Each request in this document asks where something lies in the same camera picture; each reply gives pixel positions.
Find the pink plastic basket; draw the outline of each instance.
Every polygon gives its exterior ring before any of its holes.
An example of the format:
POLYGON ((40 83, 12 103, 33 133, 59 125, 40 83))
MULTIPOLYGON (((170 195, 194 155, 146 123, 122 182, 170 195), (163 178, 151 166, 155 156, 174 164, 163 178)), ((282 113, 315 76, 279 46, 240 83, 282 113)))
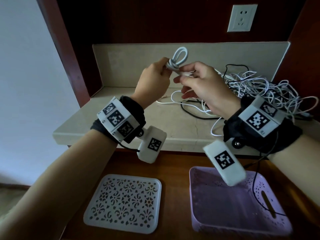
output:
MULTIPOLYGON (((252 193, 255 172, 246 171, 245 181, 229 187, 216 168, 190 169, 190 203, 192 227, 195 231, 264 234, 287 236, 292 232, 286 216, 275 215, 259 205, 252 193)), ((255 195, 265 206, 264 191, 275 212, 285 214, 266 179, 258 173, 255 195)))

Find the electrical socket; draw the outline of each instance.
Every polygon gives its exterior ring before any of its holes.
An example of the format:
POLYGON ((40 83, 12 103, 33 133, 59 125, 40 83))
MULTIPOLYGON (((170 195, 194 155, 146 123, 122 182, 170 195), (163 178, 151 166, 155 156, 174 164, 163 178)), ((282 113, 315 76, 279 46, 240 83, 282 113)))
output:
POLYGON ((228 32, 250 31, 258 4, 233 5, 228 32))

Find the black fabric strap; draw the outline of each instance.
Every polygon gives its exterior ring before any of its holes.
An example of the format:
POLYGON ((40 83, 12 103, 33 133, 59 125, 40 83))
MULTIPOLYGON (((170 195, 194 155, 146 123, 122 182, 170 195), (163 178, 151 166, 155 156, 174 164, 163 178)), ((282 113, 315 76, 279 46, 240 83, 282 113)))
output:
MULTIPOLYGON (((123 104, 123 106, 132 114, 132 116, 138 121, 140 124, 136 129, 133 130, 125 139, 126 143, 130 143, 142 130, 143 126, 146 124, 146 120, 144 117, 144 110, 140 104, 134 101, 132 98, 128 96, 121 96, 119 101, 123 104)), ((101 132, 105 136, 109 137, 115 143, 119 143, 116 138, 114 138, 107 129, 102 125, 99 119, 95 120, 90 129, 94 129, 96 131, 101 132)))
POLYGON ((246 146, 253 147, 261 153, 276 153, 294 143, 301 135, 302 129, 295 126, 289 119, 284 119, 279 125, 266 137, 260 136, 254 129, 241 120, 238 115, 241 114, 254 100, 252 97, 243 97, 241 99, 241 109, 231 116, 223 127, 224 141, 230 138, 241 139, 246 146))

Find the white plastic tray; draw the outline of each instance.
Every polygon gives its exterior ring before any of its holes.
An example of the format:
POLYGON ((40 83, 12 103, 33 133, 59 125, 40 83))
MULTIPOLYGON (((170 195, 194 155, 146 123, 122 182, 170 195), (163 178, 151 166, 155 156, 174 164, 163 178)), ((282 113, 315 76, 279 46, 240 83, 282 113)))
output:
POLYGON ((95 227, 150 234, 158 225, 161 189, 156 178, 108 174, 99 183, 83 221, 95 227))

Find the wooden table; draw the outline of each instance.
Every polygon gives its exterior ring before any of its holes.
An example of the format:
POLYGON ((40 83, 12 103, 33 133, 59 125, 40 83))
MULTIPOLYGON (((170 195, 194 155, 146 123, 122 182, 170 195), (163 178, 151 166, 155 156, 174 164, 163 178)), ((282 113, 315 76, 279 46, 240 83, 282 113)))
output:
MULTIPOLYGON (((239 159, 239 161, 243 165, 254 162, 253 159, 239 159)), ((213 165, 205 156, 161 152, 155 163, 147 164, 140 161, 136 153, 115 152, 101 178, 114 173, 157 178, 161 181, 162 193, 157 229, 152 234, 145 235, 85 225, 83 215, 100 178, 91 194, 68 223, 62 239, 251 239, 250 236, 212 235, 193 230, 189 195, 189 170, 193 166, 212 167, 213 165)), ((255 171, 255 169, 256 165, 253 165, 248 170, 255 171)), ((262 161, 259 172, 268 181, 293 226, 292 236, 281 239, 320 239, 318 208, 270 161, 262 161)))

